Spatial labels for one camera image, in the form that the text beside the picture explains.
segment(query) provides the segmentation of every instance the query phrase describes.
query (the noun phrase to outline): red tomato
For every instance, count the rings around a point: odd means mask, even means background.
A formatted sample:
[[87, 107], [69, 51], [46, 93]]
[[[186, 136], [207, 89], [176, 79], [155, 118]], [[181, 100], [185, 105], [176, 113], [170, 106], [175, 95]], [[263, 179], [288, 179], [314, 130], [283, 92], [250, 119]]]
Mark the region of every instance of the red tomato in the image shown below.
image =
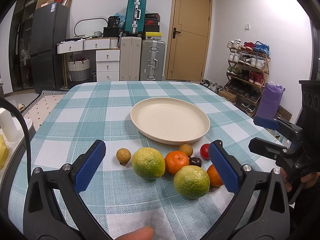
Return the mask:
[[210, 145], [210, 143], [206, 143], [206, 144], [202, 145], [200, 148], [200, 155], [205, 160], [210, 160], [210, 158], [209, 158], [209, 145]]

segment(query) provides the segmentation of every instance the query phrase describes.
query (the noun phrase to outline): orange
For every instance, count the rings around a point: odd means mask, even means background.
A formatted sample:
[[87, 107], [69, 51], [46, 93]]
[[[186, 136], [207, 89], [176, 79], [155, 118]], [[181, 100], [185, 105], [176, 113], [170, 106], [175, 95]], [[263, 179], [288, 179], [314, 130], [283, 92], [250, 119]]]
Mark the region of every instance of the orange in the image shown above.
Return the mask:
[[169, 152], [164, 158], [165, 168], [175, 175], [182, 167], [189, 165], [189, 158], [184, 152]]
[[213, 165], [211, 165], [208, 168], [207, 173], [210, 178], [210, 185], [211, 186], [220, 187], [223, 185], [222, 179], [220, 178], [216, 168]]

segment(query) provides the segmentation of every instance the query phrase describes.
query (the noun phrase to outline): door lock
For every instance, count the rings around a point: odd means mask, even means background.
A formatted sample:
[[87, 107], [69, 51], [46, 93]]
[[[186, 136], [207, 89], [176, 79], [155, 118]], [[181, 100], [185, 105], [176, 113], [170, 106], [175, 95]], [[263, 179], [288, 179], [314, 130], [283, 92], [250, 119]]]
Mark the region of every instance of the door lock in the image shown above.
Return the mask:
[[176, 29], [177, 29], [177, 28], [173, 28], [173, 35], [172, 35], [172, 38], [173, 38], [173, 39], [176, 38], [176, 33], [181, 33], [181, 32], [177, 32]]

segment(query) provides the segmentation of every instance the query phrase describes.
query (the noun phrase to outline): metal screw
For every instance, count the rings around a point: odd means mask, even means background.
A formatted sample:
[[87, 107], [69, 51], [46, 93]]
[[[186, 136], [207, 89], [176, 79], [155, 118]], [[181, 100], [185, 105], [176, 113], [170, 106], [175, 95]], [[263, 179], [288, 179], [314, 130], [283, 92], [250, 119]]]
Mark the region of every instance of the metal screw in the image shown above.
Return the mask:
[[251, 171], [251, 166], [249, 166], [249, 165], [244, 165], [244, 166], [243, 166], [243, 170], [244, 170], [244, 171]]
[[280, 174], [280, 168], [274, 168], [273, 169], [274, 174]]
[[34, 173], [39, 173], [40, 171], [41, 171], [41, 168], [39, 168], [39, 167], [36, 167], [36, 168], [33, 170]]
[[71, 165], [70, 165], [70, 164], [65, 164], [65, 165], [62, 166], [62, 169], [63, 169], [64, 171], [68, 171], [68, 170], [70, 170], [70, 168], [71, 168]]

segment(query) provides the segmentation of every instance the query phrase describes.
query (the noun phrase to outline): black refrigerator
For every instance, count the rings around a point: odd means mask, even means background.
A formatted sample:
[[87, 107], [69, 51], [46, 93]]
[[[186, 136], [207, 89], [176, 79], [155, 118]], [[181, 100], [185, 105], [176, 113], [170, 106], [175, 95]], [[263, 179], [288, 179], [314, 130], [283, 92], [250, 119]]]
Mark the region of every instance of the black refrigerator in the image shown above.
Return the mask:
[[63, 86], [62, 54], [57, 43], [66, 38], [69, 8], [59, 2], [35, 10], [31, 31], [31, 67], [36, 93]]

